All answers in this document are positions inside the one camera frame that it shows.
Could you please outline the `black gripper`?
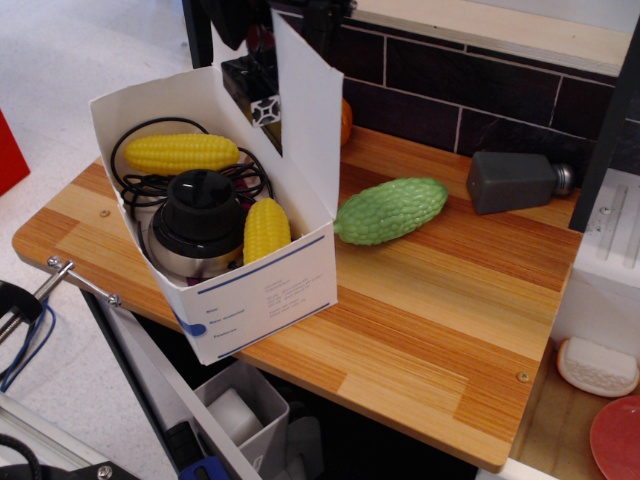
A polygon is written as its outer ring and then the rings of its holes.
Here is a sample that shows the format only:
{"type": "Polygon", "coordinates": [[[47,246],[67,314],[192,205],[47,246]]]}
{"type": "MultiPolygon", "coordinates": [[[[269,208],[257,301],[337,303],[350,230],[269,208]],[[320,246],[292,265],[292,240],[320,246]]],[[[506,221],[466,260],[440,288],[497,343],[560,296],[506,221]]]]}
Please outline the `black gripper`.
{"type": "MultiPolygon", "coordinates": [[[[221,40],[233,50],[243,42],[249,50],[274,50],[272,6],[302,14],[302,34],[322,58],[330,49],[334,29],[357,8],[356,1],[202,1],[221,40]]],[[[221,63],[223,85],[254,129],[261,130],[282,152],[282,110],[277,62],[245,55],[221,63]]]]}

